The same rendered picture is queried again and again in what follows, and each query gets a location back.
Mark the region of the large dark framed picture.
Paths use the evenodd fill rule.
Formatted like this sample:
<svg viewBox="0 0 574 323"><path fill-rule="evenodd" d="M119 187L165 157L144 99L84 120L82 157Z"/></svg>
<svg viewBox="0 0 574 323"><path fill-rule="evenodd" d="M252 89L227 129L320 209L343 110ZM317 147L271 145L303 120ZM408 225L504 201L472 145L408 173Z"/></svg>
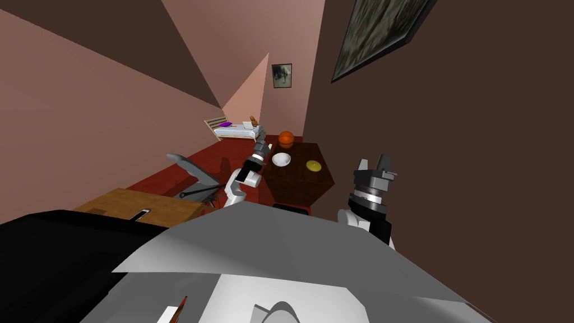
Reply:
<svg viewBox="0 0 574 323"><path fill-rule="evenodd" d="M331 82L409 43L438 0L356 0Z"/></svg>

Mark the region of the dark brown table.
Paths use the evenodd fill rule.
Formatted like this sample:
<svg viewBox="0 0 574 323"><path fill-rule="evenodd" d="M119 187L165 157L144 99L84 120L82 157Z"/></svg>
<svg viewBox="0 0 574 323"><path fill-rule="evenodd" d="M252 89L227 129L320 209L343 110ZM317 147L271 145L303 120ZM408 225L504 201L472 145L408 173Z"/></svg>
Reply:
<svg viewBox="0 0 574 323"><path fill-rule="evenodd" d="M274 145L271 156L287 153L291 162L285 167L277 167L270 161L265 166L262 176L274 198L280 204L311 207L333 185L327 163L316 143L295 142L289 149ZM311 172L305 166L309 160L322 165L319 172Z"/></svg>

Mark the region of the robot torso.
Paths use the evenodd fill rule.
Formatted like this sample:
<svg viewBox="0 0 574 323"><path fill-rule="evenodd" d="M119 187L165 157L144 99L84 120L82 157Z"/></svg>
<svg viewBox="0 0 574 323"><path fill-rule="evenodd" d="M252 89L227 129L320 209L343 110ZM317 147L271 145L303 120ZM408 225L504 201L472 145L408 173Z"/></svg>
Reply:
<svg viewBox="0 0 574 323"><path fill-rule="evenodd" d="M368 231L251 202L167 229L80 323L495 323Z"/></svg>

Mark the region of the grey office chair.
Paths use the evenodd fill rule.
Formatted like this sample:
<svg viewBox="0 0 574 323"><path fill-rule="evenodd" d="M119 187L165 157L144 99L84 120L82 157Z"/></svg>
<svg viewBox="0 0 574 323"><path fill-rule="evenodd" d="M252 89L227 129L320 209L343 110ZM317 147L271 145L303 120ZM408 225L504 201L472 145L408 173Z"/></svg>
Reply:
<svg viewBox="0 0 574 323"><path fill-rule="evenodd" d="M218 191L224 187L219 181L208 172L201 169L197 164L190 161L184 156L168 153L166 155L170 160L183 168L188 174L197 179L197 182L189 186L186 190L179 192L174 198L201 202L215 207L214 201L217 198Z"/></svg>

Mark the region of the small dark framed picture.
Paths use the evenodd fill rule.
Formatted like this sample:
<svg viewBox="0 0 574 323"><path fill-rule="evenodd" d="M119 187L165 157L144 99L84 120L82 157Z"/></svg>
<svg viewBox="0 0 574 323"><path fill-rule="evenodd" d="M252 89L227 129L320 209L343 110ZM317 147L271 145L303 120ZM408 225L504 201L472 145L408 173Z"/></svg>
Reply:
<svg viewBox="0 0 574 323"><path fill-rule="evenodd" d="M292 64L272 64L272 83L273 88L291 88Z"/></svg>

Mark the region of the white bed with wooden headboard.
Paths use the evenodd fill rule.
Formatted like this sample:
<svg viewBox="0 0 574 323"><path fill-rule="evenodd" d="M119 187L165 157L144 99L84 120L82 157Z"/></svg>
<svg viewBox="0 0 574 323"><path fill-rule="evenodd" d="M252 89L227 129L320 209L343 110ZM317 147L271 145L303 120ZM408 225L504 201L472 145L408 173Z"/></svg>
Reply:
<svg viewBox="0 0 574 323"><path fill-rule="evenodd" d="M244 124L233 123L230 123L227 127L223 127L223 123L228 123L228 118L225 116L207 119L205 123L219 141L223 138L253 139L256 141L260 135L265 133L261 125L251 128L251 122L248 122L248 127Z"/></svg>

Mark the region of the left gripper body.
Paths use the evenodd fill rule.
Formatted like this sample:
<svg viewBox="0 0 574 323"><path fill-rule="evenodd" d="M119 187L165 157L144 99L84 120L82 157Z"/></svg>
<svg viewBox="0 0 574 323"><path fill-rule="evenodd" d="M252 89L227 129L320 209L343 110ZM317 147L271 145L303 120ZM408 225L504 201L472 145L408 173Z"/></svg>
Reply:
<svg viewBox="0 0 574 323"><path fill-rule="evenodd" d="M259 127L259 131L257 132L257 136L255 138L255 147L254 147L254 154L259 156L268 156L271 151L272 144L267 144L265 141L267 133L263 126Z"/></svg>

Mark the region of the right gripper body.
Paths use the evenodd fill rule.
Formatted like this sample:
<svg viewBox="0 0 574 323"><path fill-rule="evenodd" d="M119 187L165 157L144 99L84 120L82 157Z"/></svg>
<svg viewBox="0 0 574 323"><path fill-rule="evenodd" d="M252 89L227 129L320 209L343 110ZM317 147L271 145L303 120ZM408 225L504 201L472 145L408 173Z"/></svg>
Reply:
<svg viewBox="0 0 574 323"><path fill-rule="evenodd" d="M397 173L377 169L364 169L355 170L353 175L356 191L371 195L382 195L383 192L388 192L390 183L395 181Z"/></svg>

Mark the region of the light brown wooden desk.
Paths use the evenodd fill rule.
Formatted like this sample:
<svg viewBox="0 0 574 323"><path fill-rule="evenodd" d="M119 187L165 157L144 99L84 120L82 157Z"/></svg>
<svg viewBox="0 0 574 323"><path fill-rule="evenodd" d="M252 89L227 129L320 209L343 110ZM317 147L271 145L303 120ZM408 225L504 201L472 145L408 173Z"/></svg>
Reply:
<svg viewBox="0 0 574 323"><path fill-rule="evenodd" d="M149 209L150 212L144 215L140 222L167 228L216 210L214 207L201 202L153 195L124 188L114 189L74 210L129 220L143 209Z"/></svg>

